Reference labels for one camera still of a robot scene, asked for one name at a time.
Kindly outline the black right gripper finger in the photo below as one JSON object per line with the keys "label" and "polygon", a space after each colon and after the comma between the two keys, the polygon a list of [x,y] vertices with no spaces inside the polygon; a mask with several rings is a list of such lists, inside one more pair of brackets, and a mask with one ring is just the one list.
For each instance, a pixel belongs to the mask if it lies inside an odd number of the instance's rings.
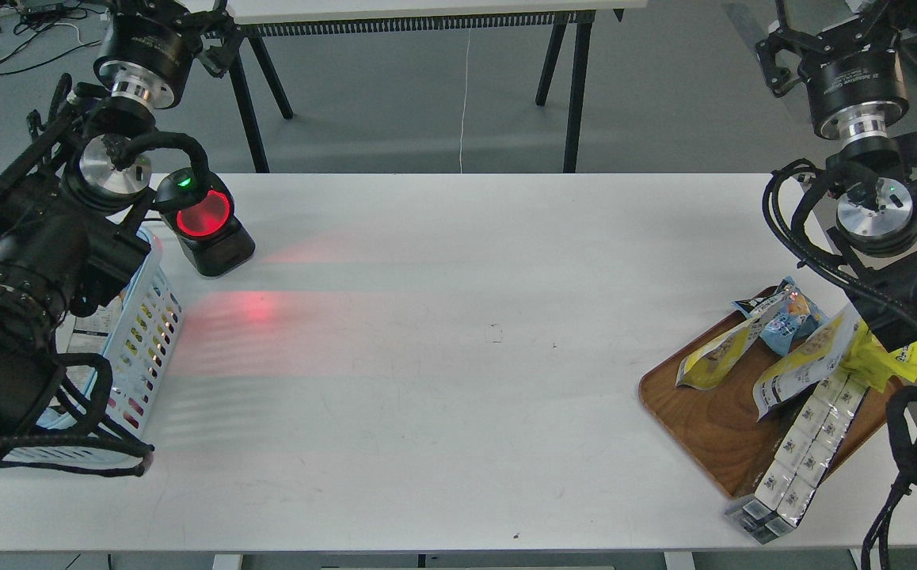
{"label": "black right gripper finger", "polygon": [[863,1],[862,14],[872,11],[879,13],[882,21],[899,29],[904,37],[917,40],[917,1]]}
{"label": "black right gripper finger", "polygon": [[799,35],[796,30],[774,30],[766,39],[755,44],[755,54],[763,80],[776,98],[784,97],[803,81],[799,72],[794,73],[789,67],[778,62],[778,54],[781,51],[800,55]]}

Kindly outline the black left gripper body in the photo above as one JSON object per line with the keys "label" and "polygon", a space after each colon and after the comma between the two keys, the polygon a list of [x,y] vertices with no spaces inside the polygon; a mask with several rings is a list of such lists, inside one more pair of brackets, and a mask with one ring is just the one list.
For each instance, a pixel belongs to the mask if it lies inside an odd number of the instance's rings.
{"label": "black left gripper body", "polygon": [[147,109],[180,104],[201,47],[199,33],[178,22],[191,14],[187,6],[181,1],[112,1],[108,14],[93,65],[108,94]]}

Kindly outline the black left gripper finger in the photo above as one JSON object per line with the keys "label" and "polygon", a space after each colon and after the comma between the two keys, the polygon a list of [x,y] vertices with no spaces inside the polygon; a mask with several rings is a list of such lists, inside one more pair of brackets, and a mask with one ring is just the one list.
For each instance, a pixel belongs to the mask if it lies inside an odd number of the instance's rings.
{"label": "black left gripper finger", "polygon": [[226,12],[209,12],[206,23],[202,36],[206,32],[214,32],[219,44],[203,47],[199,61],[210,76],[223,78],[240,55],[241,43],[245,39],[244,29]]}

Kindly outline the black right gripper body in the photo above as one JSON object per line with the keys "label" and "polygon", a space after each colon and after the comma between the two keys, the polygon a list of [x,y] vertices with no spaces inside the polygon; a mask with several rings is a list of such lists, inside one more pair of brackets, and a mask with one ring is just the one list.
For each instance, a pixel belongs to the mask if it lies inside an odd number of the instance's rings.
{"label": "black right gripper body", "polygon": [[878,104],[892,125],[910,108],[900,65],[901,33],[888,25],[860,30],[846,21],[818,32],[825,48],[803,53],[798,74],[809,95],[809,115],[816,136],[839,139],[844,109]]}

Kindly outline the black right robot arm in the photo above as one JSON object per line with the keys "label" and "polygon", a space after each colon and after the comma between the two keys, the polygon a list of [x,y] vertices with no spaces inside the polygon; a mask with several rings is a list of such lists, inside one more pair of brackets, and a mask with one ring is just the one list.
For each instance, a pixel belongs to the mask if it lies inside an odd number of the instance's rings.
{"label": "black right robot arm", "polygon": [[[755,46],[775,97],[804,86],[814,133],[841,144],[824,167],[795,160],[763,194],[770,230],[801,264],[839,286],[888,350],[917,340],[917,132],[892,136],[907,115],[900,46],[917,44],[917,1],[866,1],[820,32],[778,23]],[[862,567],[888,568],[894,509],[917,489],[917,386],[886,405],[899,473],[861,548]]]}

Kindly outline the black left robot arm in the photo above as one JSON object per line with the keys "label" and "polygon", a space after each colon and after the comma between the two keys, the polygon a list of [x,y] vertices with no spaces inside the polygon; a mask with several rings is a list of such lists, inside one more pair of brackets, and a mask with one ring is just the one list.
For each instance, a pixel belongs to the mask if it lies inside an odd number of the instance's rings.
{"label": "black left robot arm", "polygon": [[0,173],[0,469],[17,448],[106,450],[136,459],[101,477],[143,475],[154,448],[108,418],[113,370],[104,355],[64,353],[56,331],[88,317],[150,255],[139,236],[157,212],[196,271],[220,276],[255,243],[233,196],[193,137],[159,130],[154,112],[182,100],[191,65],[221,77],[238,61],[241,26],[216,1],[108,1],[94,61],[97,84],[63,75],[48,123]]}

